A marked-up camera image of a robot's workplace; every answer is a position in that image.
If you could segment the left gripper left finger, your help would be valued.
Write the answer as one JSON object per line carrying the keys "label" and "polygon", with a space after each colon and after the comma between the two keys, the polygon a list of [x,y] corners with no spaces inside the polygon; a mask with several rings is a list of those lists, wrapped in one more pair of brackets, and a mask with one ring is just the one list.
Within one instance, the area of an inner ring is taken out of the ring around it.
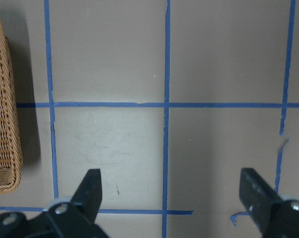
{"label": "left gripper left finger", "polygon": [[70,199],[56,199],[28,220],[21,212],[0,214],[0,238],[105,238],[95,224],[102,202],[100,169],[87,171]]}

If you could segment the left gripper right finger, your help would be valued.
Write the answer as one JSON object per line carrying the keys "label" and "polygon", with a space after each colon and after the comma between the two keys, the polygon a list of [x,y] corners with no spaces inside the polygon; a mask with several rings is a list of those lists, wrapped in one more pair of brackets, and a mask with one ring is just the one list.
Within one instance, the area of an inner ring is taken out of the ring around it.
{"label": "left gripper right finger", "polygon": [[279,196],[255,169],[241,169],[239,198],[263,238],[299,238],[299,200]]}

